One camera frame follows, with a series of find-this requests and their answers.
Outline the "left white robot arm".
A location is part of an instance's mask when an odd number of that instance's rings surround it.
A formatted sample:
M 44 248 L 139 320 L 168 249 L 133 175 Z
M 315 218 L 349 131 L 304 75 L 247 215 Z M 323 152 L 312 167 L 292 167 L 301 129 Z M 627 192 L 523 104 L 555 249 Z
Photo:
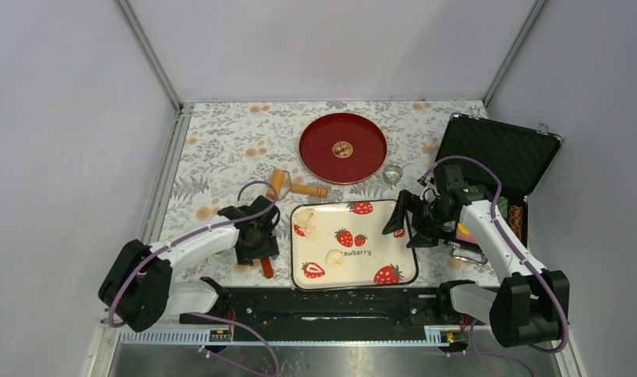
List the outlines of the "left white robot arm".
M 211 323 L 226 318 L 227 299 L 206 278 L 179 282 L 186 269 L 213 254 L 235 250 L 239 261 L 278 253 L 273 230 L 280 211 L 259 196 L 248 206 L 222 208 L 210 222 L 166 242 L 127 242 L 101 284 L 97 297 L 108 308 L 108 324 L 135 332 L 164 317 L 200 313 Z

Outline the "metal round cookie cutter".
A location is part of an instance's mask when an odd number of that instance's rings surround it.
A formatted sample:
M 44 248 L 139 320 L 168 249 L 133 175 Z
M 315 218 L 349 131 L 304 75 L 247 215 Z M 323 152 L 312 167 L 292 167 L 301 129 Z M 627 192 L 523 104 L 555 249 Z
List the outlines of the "metal round cookie cutter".
M 404 171 L 397 165 L 387 165 L 383 168 L 383 180 L 390 186 L 394 187 L 399 184 L 403 178 Z

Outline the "metal scraper orange handle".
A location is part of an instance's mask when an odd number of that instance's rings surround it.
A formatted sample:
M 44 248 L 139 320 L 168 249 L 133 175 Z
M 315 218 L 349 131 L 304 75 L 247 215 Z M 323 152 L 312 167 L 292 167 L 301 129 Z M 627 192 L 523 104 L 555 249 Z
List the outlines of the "metal scraper orange handle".
M 264 258 L 261 258 L 260 261 L 261 261 L 263 276 L 266 279 L 272 279 L 274 277 L 274 270 L 273 270 L 270 258 L 264 257 Z

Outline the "white dough piece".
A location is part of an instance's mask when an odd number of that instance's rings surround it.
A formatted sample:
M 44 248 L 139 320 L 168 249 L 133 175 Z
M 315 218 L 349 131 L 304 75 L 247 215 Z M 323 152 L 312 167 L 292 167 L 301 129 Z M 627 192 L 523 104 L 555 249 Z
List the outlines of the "white dough piece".
M 322 235 L 317 231 L 317 227 L 313 224 L 316 220 L 316 212 L 313 209 L 300 210 L 293 215 L 293 229 L 300 237 L 305 237 L 309 241 L 320 241 Z

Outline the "wooden roller with handle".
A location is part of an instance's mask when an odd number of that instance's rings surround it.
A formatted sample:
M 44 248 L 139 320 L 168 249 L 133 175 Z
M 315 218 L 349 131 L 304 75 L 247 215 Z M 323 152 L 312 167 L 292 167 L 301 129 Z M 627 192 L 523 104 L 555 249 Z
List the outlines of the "wooden roller with handle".
M 286 170 L 275 169 L 269 183 L 272 186 L 266 193 L 269 199 L 283 199 L 289 192 L 319 198 L 326 198 L 328 195 L 326 188 L 293 183 L 291 173 Z

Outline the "strawberry pattern rectangular tray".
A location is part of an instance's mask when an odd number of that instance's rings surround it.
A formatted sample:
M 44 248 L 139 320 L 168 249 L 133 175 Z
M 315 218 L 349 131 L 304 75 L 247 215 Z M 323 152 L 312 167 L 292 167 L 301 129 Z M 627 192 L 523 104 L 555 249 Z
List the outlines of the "strawberry pattern rectangular tray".
M 322 203 L 296 207 L 291 220 L 291 278 L 304 291 L 410 284 L 418 274 L 416 252 L 407 248 L 408 226 L 383 235 L 395 200 Z M 322 235 L 309 241 L 293 229 L 292 217 L 304 209 L 316 212 L 314 225 Z M 341 269 L 329 269 L 325 257 L 339 250 L 345 256 Z

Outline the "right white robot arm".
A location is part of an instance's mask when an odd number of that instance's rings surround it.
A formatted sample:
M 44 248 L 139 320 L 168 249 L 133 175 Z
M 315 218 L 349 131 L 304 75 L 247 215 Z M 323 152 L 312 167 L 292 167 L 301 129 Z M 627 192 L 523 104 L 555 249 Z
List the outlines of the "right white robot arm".
M 480 287 L 470 280 L 442 284 L 435 311 L 440 320 L 454 324 L 465 314 L 488 324 L 503 347 L 530 346 L 556 341 L 557 353 L 569 341 L 569 281 L 560 270 L 550 271 L 537 260 L 513 233 L 498 209 L 501 181 L 494 193 L 483 185 L 471 185 L 457 164 L 458 156 L 434 163 L 437 197 L 429 202 L 407 190 L 400 191 L 394 212 L 384 225 L 384 235 L 394 233 L 412 216 L 416 234 L 408 247 L 435 247 L 449 233 L 443 225 L 461 224 L 495 270 L 497 291 Z

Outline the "round cut dough wrapper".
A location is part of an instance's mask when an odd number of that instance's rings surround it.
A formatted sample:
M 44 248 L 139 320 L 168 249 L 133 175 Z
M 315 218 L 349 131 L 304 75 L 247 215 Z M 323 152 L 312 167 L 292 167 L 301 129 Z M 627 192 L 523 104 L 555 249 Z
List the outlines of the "round cut dough wrapper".
M 345 256 L 339 250 L 332 250 L 326 254 L 325 264 L 329 269 L 341 269 L 345 265 Z

